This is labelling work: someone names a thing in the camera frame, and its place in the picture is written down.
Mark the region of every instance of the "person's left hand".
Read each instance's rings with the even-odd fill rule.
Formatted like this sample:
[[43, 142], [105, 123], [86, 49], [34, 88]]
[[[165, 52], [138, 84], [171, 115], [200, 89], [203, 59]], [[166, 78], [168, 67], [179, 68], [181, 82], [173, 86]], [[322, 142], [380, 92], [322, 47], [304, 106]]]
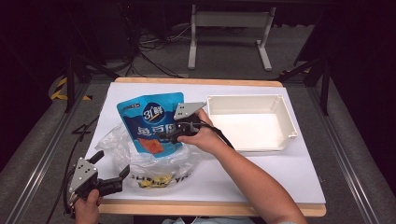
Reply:
[[99, 190], [93, 189], [87, 201], [78, 199], [75, 202], [76, 224], [97, 224], [99, 221], [99, 208], [101, 199]]

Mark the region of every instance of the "white metal stand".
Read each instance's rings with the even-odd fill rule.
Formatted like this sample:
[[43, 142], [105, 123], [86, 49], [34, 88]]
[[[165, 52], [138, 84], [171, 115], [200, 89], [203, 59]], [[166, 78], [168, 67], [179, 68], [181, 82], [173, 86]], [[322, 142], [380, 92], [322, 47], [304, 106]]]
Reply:
[[271, 71], [272, 67], [265, 51], [265, 43], [270, 33], [271, 24], [275, 16], [276, 8], [272, 7], [269, 12], [221, 12], [221, 11], [197, 11], [192, 6], [191, 12], [191, 46], [189, 57], [189, 69], [195, 69], [197, 53], [197, 26], [221, 26], [221, 27], [258, 27], [264, 28], [261, 40], [257, 40], [262, 63], [265, 71]]

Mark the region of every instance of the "gray carpet floor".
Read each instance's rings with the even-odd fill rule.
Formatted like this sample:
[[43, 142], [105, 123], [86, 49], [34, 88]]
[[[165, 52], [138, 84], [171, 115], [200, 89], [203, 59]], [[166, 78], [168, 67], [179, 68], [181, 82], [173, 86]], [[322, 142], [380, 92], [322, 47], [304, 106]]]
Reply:
[[[259, 52], [255, 47], [255, 40], [260, 39], [261, 31], [255, 29], [246, 29], [238, 34], [223, 29], [200, 30], [196, 68], [192, 71], [187, 68], [190, 49], [188, 34], [163, 49], [144, 53], [153, 62], [191, 78], [270, 79], [278, 77], [282, 70], [293, 68], [292, 64], [312, 28], [284, 26], [274, 27], [271, 30], [266, 45], [273, 66], [271, 72], [265, 72], [263, 69]], [[134, 66], [127, 70], [128, 68], [125, 68], [119, 71], [119, 74], [128, 77], [141, 75], [166, 77], [140, 57], [136, 58]], [[294, 77], [293, 80], [298, 81], [302, 77]], [[54, 80], [54, 86], [58, 81], [59, 79]], [[35, 174], [36, 166], [40, 163], [42, 155], [46, 153], [53, 134], [65, 116], [65, 101], [53, 101], [52, 106], [26, 136], [0, 174], [0, 223], [6, 223], [10, 214], [18, 215], [11, 218], [9, 223], [45, 223], [61, 186], [67, 158], [78, 139], [78, 136], [71, 132], [82, 124], [88, 124], [99, 115], [110, 81], [103, 76], [93, 77], [84, 92], [92, 95], [92, 100], [80, 101], [77, 104], [56, 147], [56, 153], [50, 158], [48, 170], [45, 170], [43, 177], [37, 180], [36, 189], [32, 191], [31, 197], [24, 203], [24, 209], [18, 214], [20, 210], [15, 208], [15, 205], [21, 204], [24, 200], [21, 195], [26, 191], [25, 186]], [[309, 223], [396, 223], [395, 197], [375, 166], [334, 85], [331, 85], [329, 95], [330, 116], [326, 118], [323, 118], [318, 111], [312, 97], [312, 92], [319, 92], [320, 83], [314, 89], [308, 89], [303, 84], [295, 82], [285, 82], [284, 85], [327, 201], [326, 216], [309, 217]], [[334, 142], [323, 120], [331, 122], [348, 162], [360, 181], [364, 190], [364, 201], [369, 203], [363, 208], [359, 203], [360, 195], [355, 194], [351, 189], [351, 183], [343, 169], [343, 162], [338, 159]], [[94, 128], [95, 124], [89, 131], [94, 132]], [[78, 143], [72, 162], [78, 157], [84, 157], [91, 138], [92, 134], [87, 134]], [[375, 214], [374, 219], [368, 220], [364, 215], [364, 208], [367, 207]], [[131, 224], [134, 223], [134, 217], [102, 214], [101, 222]], [[51, 223], [73, 223], [72, 219], [64, 216], [62, 200], [57, 205]]]

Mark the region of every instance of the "person's right hand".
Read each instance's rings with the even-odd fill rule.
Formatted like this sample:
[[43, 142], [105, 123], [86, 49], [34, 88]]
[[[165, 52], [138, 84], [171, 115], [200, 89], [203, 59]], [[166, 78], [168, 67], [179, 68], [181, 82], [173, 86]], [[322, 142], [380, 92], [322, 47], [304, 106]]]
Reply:
[[[196, 114], [200, 120], [213, 126], [212, 120], [210, 120], [203, 109], [198, 110]], [[215, 132], [206, 127], [201, 127], [200, 131], [194, 136], [180, 136], [177, 141], [195, 145], [201, 150], [211, 154], [216, 153], [221, 147], [227, 146]]]

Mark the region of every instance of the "clear plastic bag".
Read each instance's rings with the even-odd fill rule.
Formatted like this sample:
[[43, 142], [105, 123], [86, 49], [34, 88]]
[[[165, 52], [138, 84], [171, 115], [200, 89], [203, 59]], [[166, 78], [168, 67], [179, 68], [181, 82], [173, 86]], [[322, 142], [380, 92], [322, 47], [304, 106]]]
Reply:
[[179, 183], [191, 174], [203, 156], [199, 148], [187, 144], [161, 158], [139, 153], [123, 123], [111, 130], [95, 149], [112, 156], [117, 173], [129, 164], [131, 172], [124, 181], [131, 187], [142, 189], [165, 188]]

